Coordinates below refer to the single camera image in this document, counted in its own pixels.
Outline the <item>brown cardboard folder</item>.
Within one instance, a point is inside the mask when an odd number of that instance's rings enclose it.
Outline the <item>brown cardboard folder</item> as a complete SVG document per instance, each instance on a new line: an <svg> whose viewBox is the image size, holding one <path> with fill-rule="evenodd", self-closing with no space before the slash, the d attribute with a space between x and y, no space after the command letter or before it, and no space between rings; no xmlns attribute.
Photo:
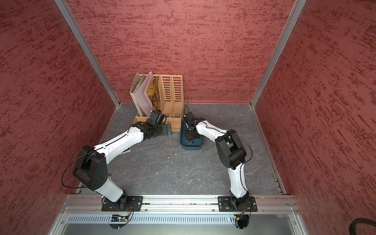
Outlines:
<svg viewBox="0 0 376 235"><path fill-rule="evenodd" d="M140 74L139 72L137 72L134 79L133 79L131 88L130 88L130 96L131 96L133 103L135 104L135 107L138 111L138 116L140 116L140 117L144 117L145 113L143 112L140 105L138 104L136 97L135 97L135 93L138 91L139 87L142 85L144 80L145 80L145 74L144 73Z"/></svg>

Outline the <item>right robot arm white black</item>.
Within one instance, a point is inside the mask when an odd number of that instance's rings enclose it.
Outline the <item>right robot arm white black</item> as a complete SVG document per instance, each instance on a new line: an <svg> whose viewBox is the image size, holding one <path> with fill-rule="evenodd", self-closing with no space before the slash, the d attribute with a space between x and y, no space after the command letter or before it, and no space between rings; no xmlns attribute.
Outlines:
<svg viewBox="0 0 376 235"><path fill-rule="evenodd" d="M230 208L246 211L251 202L251 194L245 184L244 164L246 148L242 138L233 129L224 130L210 124L206 119L195 117L192 112L184 115L187 129L184 135L188 141L206 137L215 143L219 159L228 169L230 178Z"/></svg>

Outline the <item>pink paper folder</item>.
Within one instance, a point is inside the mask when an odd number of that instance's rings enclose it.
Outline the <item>pink paper folder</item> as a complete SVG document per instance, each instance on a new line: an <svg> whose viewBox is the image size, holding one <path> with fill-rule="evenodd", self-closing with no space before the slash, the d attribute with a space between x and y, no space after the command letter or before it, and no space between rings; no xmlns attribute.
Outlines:
<svg viewBox="0 0 376 235"><path fill-rule="evenodd" d="M147 88L149 86L150 79L153 76L154 74L151 71L145 74L144 82L139 87L138 91L135 93L136 100L138 104L140 105L141 109L143 110L143 112L145 113L145 117L149 116L151 111L153 110L152 103L147 95Z"/></svg>

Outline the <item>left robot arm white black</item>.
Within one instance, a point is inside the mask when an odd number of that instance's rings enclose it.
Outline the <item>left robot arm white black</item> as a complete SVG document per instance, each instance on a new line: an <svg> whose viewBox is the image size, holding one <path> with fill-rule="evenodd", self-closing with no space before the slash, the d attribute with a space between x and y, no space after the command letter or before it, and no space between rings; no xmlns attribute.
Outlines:
<svg viewBox="0 0 376 235"><path fill-rule="evenodd" d="M79 151L72 174L83 185L103 196L102 210L105 212L134 211L135 207L127 198L127 193L109 176L107 165L130 147L157 136L169 135L167 116L154 110L146 121L131 124L120 135L91 147L86 145Z"/></svg>

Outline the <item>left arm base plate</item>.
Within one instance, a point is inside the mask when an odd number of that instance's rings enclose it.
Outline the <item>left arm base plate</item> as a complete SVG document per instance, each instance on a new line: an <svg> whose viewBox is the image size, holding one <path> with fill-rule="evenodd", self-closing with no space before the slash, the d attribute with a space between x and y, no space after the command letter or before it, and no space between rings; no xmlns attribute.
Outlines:
<svg viewBox="0 0 376 235"><path fill-rule="evenodd" d="M112 202L108 198L102 198L103 212L139 212L143 204L143 196L122 196L118 201Z"/></svg>

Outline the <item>beige plastic file organizer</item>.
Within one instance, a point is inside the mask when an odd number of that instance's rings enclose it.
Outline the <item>beige plastic file organizer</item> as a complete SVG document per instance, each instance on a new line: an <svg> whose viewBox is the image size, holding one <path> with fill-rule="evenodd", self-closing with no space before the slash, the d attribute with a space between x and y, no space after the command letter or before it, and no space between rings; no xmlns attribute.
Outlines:
<svg viewBox="0 0 376 235"><path fill-rule="evenodd" d="M183 76L168 74L154 75L159 76L161 112L167 116L166 123L171 124L172 132L180 132L184 106ZM140 117L137 114L134 123L146 121L148 117Z"/></svg>

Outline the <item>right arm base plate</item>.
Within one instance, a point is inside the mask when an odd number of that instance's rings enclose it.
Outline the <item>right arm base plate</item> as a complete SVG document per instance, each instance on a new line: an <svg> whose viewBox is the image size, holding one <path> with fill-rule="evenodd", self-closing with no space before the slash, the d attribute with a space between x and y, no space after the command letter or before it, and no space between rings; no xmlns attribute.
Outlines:
<svg viewBox="0 0 376 235"><path fill-rule="evenodd" d="M245 195L242 198L232 196L219 196L218 207L220 212L257 212L257 204L255 198Z"/></svg>

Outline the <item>patterned gold black booklet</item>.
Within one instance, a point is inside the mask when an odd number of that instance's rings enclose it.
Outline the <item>patterned gold black booklet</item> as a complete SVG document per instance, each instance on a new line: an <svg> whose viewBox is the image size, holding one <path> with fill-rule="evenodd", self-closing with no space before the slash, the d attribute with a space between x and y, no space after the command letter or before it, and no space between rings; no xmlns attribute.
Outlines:
<svg viewBox="0 0 376 235"><path fill-rule="evenodd" d="M161 110L159 76L154 75L151 77L147 88L147 95L152 103L153 110Z"/></svg>

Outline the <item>teal plastic storage tray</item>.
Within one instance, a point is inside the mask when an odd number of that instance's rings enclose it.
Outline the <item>teal plastic storage tray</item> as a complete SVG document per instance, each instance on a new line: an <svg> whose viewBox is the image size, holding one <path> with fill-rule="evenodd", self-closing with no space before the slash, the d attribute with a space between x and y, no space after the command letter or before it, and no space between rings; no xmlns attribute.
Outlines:
<svg viewBox="0 0 376 235"><path fill-rule="evenodd" d="M193 139L193 140L187 140L185 136L185 131L187 130L187 124L184 119L181 121L181 129L180 129L180 146L184 150L200 150L202 146L205 143L205 140L203 137Z"/></svg>

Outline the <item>aluminium front rail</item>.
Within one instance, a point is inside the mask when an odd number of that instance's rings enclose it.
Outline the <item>aluminium front rail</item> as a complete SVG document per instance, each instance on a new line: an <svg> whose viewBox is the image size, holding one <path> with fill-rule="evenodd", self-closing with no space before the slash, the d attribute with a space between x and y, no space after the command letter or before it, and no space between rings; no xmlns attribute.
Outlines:
<svg viewBox="0 0 376 235"><path fill-rule="evenodd" d="M247 209L235 210L230 200L218 195L130 195L128 200L133 209L125 212L143 214L215 214L242 212L252 214L300 214L292 195L256 195L248 203ZM104 213L102 207L109 207L101 196L96 194L71 194L63 203L60 213Z"/></svg>

